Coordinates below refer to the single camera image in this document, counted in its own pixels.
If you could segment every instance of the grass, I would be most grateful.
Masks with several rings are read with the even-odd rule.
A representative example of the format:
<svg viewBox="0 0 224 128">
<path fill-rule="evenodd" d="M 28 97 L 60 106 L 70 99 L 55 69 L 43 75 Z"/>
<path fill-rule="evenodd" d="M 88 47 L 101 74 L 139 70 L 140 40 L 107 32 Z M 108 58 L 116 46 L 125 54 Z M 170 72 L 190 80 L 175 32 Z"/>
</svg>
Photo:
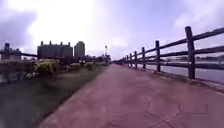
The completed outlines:
<svg viewBox="0 0 224 128">
<path fill-rule="evenodd" d="M 0 127 L 33 128 L 103 68 L 32 78 L 0 87 Z"/>
</svg>

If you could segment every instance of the railing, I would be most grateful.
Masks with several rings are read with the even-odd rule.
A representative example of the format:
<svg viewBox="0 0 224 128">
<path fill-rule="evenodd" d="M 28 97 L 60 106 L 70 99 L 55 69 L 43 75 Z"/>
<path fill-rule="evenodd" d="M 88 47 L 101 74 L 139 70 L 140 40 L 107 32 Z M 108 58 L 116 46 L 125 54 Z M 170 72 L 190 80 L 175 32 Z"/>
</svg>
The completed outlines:
<svg viewBox="0 0 224 128">
<path fill-rule="evenodd" d="M 0 54 L 7 54 L 7 55 L 19 55 L 19 56 L 29 56 L 29 57 L 38 57 L 36 54 L 29 54 L 29 53 L 15 53 L 15 52 L 7 52 L 7 51 L 0 51 Z"/>
<path fill-rule="evenodd" d="M 216 70 L 224 70 L 224 65 L 223 64 L 197 64 L 195 63 L 195 55 L 198 54 L 209 54 L 209 53 L 220 53 L 224 52 L 224 46 L 219 46 L 219 47 L 212 47 L 212 48 L 205 48 L 205 49 L 198 49 L 195 50 L 194 47 L 194 41 L 216 36 L 219 34 L 224 33 L 224 28 L 219 28 L 215 29 L 211 32 L 205 32 L 202 34 L 194 35 L 192 34 L 191 27 L 187 26 L 185 27 L 185 32 L 186 32 L 186 38 L 181 39 L 166 45 L 159 45 L 159 41 L 155 41 L 155 48 L 145 50 L 144 47 L 142 47 L 142 52 L 137 53 L 136 51 L 134 52 L 134 55 L 130 54 L 127 55 L 125 58 L 122 58 L 117 61 L 117 63 L 125 63 L 129 64 L 131 67 L 133 64 L 135 67 L 138 67 L 138 64 L 143 65 L 143 69 L 146 69 L 146 65 L 156 65 L 156 71 L 160 72 L 161 71 L 161 66 L 173 66 L 173 67 L 182 67 L 182 68 L 188 68 L 188 77 L 190 79 L 195 79 L 195 69 L 196 68 L 201 68 L 201 69 L 216 69 Z M 161 49 L 169 48 L 172 46 L 177 46 L 180 44 L 187 43 L 187 51 L 181 51 L 181 52 L 171 52 L 171 53 L 166 53 L 166 54 L 160 54 Z M 150 52 L 156 52 L 156 55 L 152 56 L 146 56 L 146 53 Z M 168 62 L 162 62 L 161 57 L 173 57 L 173 56 L 183 56 L 187 55 L 188 56 L 188 63 L 168 63 Z"/>
</svg>

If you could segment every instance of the tall building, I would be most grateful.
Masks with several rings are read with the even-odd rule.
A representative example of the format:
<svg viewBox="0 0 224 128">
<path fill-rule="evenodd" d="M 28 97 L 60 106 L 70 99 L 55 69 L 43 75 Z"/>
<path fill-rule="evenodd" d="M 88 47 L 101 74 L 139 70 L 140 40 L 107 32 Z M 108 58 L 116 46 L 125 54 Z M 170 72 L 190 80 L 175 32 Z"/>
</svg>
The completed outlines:
<svg viewBox="0 0 224 128">
<path fill-rule="evenodd" d="M 74 58 L 84 59 L 85 57 L 85 44 L 83 41 L 79 41 L 74 47 Z"/>
<path fill-rule="evenodd" d="M 1 60 L 5 60 L 5 59 L 13 59 L 13 60 L 21 60 L 21 51 L 17 48 L 17 49 L 12 49 L 10 48 L 10 44 L 9 43 L 5 43 L 5 47 L 4 49 L 1 50 L 1 52 L 9 52 L 9 53 L 13 53 L 11 55 L 9 54 L 1 54 Z"/>
<path fill-rule="evenodd" d="M 73 48 L 70 46 L 70 42 L 67 45 L 63 45 L 61 42 L 60 45 L 52 44 L 51 41 L 49 44 L 44 44 L 41 41 L 40 46 L 37 48 L 37 54 L 40 58 L 73 58 Z"/>
</svg>

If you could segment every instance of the concrete walkway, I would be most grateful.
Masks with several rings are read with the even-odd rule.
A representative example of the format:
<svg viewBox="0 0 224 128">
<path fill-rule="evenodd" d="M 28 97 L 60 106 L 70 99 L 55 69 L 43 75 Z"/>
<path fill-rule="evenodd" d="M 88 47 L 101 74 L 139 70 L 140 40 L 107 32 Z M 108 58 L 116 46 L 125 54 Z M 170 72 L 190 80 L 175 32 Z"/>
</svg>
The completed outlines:
<svg viewBox="0 0 224 128">
<path fill-rule="evenodd" d="M 111 65 L 40 128 L 224 128 L 224 95 Z"/>
</svg>

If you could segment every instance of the shrub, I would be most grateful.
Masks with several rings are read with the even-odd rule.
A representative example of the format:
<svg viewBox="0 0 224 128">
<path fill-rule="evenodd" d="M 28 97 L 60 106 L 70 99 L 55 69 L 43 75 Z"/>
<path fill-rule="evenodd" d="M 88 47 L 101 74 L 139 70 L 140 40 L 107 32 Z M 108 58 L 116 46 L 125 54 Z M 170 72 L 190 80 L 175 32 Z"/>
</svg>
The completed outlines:
<svg viewBox="0 0 224 128">
<path fill-rule="evenodd" d="M 53 75 L 58 70 L 59 67 L 58 64 L 59 61 L 57 60 L 51 60 L 51 59 L 38 60 L 35 65 L 35 72 L 41 76 Z"/>
<path fill-rule="evenodd" d="M 72 64 L 70 65 L 70 67 L 71 67 L 71 70 L 73 70 L 73 71 L 77 71 L 77 70 L 80 69 L 81 65 L 80 65 L 79 63 L 72 63 Z"/>
<path fill-rule="evenodd" d="M 87 67 L 89 71 L 93 70 L 93 62 L 86 62 L 85 67 Z"/>
</svg>

